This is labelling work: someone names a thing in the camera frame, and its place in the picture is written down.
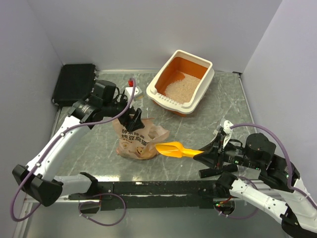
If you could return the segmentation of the pink cat litter bag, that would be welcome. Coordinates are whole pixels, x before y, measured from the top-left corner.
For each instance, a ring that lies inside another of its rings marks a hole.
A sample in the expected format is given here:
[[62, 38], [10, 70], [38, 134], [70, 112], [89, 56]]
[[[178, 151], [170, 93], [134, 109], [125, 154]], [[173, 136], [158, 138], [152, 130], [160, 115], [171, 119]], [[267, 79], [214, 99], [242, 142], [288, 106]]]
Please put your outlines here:
[[160, 125], [154, 124], [153, 118], [142, 119], [144, 128], [128, 132], [119, 120], [112, 125], [118, 136], [116, 152], [124, 158], [148, 160], [158, 154], [155, 145], [168, 139], [170, 131]]

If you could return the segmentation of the yellow plastic litter scoop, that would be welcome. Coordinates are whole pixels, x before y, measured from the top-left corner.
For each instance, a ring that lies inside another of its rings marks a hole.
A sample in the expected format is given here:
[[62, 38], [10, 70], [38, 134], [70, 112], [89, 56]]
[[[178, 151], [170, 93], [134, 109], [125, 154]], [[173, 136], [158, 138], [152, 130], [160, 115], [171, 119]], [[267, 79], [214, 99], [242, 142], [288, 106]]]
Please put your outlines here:
[[160, 154], [174, 158], [193, 158], [194, 156], [202, 153], [200, 150], [185, 148], [180, 142], [177, 141], [158, 143], [155, 145], [155, 148]]

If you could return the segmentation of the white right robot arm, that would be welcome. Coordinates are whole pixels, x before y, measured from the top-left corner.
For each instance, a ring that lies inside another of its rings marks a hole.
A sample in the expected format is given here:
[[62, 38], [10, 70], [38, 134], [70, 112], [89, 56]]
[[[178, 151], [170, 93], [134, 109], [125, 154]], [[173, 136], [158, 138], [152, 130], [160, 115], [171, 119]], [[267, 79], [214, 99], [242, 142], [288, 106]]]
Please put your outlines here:
[[[282, 229], [293, 238], [315, 238], [317, 236], [317, 210], [311, 197], [304, 190], [300, 173], [294, 165], [288, 166], [286, 159], [275, 154], [276, 145], [262, 133], [253, 133], [245, 146], [236, 145], [237, 140], [224, 143], [218, 133], [215, 139], [202, 148], [194, 160], [210, 169], [220, 171], [215, 182], [221, 197], [241, 198], [273, 217]], [[274, 199], [245, 184], [237, 176], [223, 168], [224, 163], [258, 170], [258, 179], [275, 190], [282, 200]]]

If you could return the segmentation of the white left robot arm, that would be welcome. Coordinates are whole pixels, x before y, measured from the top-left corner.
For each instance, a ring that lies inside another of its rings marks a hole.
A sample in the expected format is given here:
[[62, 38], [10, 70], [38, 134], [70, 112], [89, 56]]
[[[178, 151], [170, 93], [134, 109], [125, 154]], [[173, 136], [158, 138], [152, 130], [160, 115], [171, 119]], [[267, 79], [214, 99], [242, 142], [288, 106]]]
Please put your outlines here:
[[117, 119], [128, 132], [144, 127], [142, 111], [131, 105], [136, 90], [132, 86], [120, 92], [114, 83], [97, 80], [90, 95], [72, 105], [44, 149], [27, 165], [13, 169], [19, 189], [46, 207], [64, 195], [80, 193], [86, 199], [96, 197], [98, 180], [92, 175], [81, 172], [59, 177], [56, 173], [74, 145], [95, 125]]

